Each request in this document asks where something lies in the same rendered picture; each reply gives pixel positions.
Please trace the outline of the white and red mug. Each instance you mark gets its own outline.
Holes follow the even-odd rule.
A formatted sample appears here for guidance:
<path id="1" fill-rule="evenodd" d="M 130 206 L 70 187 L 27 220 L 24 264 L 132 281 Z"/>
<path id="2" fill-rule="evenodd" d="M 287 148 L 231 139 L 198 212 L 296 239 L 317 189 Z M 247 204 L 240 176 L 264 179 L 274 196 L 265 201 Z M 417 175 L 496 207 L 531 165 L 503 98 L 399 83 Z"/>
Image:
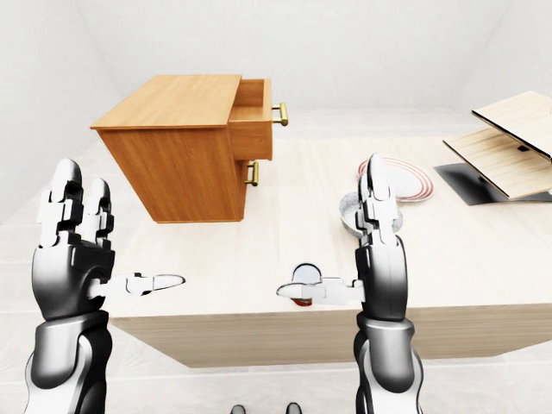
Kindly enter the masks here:
<path id="1" fill-rule="evenodd" d="M 321 281 L 322 274 L 320 269 L 312 263 L 301 263 L 295 267 L 292 273 L 293 284 L 316 284 Z M 311 298 L 292 298 L 292 301 L 298 306 L 311 306 Z"/>

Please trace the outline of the open wooden drawer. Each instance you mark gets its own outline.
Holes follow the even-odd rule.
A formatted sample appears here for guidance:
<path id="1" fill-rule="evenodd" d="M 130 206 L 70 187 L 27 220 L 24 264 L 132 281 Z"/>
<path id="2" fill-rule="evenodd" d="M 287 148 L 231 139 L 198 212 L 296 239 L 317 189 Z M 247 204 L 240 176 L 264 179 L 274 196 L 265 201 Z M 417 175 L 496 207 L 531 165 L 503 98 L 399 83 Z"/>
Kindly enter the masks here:
<path id="1" fill-rule="evenodd" d="M 236 160 L 270 160 L 273 157 L 272 115 L 270 79 L 242 79 L 229 116 Z"/>

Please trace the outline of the pale wood panel, large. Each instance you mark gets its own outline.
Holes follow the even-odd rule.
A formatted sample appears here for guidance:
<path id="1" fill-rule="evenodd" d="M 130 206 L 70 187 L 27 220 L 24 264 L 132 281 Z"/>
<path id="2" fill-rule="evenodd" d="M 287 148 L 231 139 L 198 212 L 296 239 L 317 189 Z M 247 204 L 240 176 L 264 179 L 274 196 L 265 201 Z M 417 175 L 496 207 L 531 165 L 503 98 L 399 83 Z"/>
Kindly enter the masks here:
<path id="1" fill-rule="evenodd" d="M 552 190 L 552 161 L 497 129 L 486 128 L 443 142 L 508 199 Z"/>

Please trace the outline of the grey patterned bowl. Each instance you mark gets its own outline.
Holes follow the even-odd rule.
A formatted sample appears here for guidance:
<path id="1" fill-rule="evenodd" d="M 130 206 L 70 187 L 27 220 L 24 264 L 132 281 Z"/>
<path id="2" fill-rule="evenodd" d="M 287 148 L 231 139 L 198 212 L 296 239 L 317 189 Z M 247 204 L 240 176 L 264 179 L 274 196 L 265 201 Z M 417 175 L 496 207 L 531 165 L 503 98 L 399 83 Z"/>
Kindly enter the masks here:
<path id="1" fill-rule="evenodd" d="M 359 209 L 359 200 L 357 192 L 350 192 L 346 194 L 339 203 L 340 218 L 343 227 L 356 238 L 361 238 L 363 230 L 359 230 L 356 227 L 356 211 Z M 398 219 L 393 221 L 393 231 L 398 232 L 403 226 L 403 215 L 398 211 Z M 368 224 L 367 233 L 373 231 L 373 225 Z"/>

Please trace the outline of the wooden cabinet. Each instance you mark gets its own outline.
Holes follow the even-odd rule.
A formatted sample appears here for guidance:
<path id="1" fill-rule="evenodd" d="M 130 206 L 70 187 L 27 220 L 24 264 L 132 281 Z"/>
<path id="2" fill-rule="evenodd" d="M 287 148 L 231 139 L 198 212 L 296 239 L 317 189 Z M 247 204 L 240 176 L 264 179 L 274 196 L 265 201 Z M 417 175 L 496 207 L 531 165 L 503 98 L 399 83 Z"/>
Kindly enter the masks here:
<path id="1" fill-rule="evenodd" d="M 159 75 L 92 124 L 157 223 L 237 221 L 228 124 L 241 79 Z"/>

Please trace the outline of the white plate with red rings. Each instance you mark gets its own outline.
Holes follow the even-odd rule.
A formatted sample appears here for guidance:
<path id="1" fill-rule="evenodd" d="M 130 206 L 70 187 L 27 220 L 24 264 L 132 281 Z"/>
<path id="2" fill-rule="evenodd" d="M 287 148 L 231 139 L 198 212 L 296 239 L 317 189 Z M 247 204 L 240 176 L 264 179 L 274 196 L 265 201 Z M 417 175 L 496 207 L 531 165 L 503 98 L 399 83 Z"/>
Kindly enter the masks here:
<path id="1" fill-rule="evenodd" d="M 359 198 L 373 204 L 421 201 L 430 197 L 433 182 L 417 166 L 374 154 L 358 167 Z"/>

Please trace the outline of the closed wooden drawer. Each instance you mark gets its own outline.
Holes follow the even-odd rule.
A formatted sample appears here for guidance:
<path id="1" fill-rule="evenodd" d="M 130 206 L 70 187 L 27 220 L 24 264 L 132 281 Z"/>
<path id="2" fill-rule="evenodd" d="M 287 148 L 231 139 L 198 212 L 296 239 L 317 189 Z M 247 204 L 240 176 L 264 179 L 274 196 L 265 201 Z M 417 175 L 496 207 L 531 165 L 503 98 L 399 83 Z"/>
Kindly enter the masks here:
<path id="1" fill-rule="evenodd" d="M 246 201 L 246 191 L 248 180 L 248 161 L 247 160 L 236 160 L 235 161 L 235 172 L 237 179 L 237 212 L 236 220 L 241 221 L 244 217 L 245 210 L 245 201 Z"/>

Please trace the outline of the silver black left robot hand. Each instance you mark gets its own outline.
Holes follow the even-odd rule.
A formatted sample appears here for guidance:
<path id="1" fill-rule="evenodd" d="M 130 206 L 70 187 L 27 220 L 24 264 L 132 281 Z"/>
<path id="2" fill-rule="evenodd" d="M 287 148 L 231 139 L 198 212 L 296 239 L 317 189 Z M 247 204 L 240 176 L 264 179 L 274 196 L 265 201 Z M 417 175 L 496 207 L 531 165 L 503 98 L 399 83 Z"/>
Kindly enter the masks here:
<path id="1" fill-rule="evenodd" d="M 185 283 L 175 274 L 112 278 L 116 252 L 109 240 L 114 228 L 109 185 L 95 179 L 88 200 L 83 196 L 78 164 L 61 160 L 41 196 L 41 237 L 32 263 L 34 297 L 46 320 L 97 311 L 114 294 L 143 296 Z"/>

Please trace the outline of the pale wood panel, small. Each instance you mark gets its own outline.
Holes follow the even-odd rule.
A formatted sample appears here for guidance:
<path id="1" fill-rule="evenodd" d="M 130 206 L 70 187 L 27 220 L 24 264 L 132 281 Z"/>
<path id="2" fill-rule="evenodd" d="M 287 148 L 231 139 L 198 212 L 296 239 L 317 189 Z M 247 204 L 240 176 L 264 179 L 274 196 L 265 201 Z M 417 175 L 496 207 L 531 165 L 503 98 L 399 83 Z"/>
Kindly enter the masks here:
<path id="1" fill-rule="evenodd" d="M 472 110 L 472 114 L 552 161 L 552 97 L 526 91 Z"/>

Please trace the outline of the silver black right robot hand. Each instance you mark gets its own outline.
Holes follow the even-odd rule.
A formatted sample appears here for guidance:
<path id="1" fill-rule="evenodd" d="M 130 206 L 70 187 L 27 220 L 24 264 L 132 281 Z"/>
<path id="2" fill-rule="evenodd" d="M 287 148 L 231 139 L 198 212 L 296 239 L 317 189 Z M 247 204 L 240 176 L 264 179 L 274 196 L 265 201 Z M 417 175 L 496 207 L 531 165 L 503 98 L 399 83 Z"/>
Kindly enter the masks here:
<path id="1" fill-rule="evenodd" d="M 316 304 L 360 302 L 372 319 L 403 320 L 408 280 L 404 245 L 396 235 L 400 221 L 386 164 L 379 154 L 373 154 L 358 181 L 355 226 L 362 236 L 355 250 L 357 279 L 351 285 L 340 278 L 320 277 L 315 283 L 295 281 L 279 287 L 276 294 Z"/>

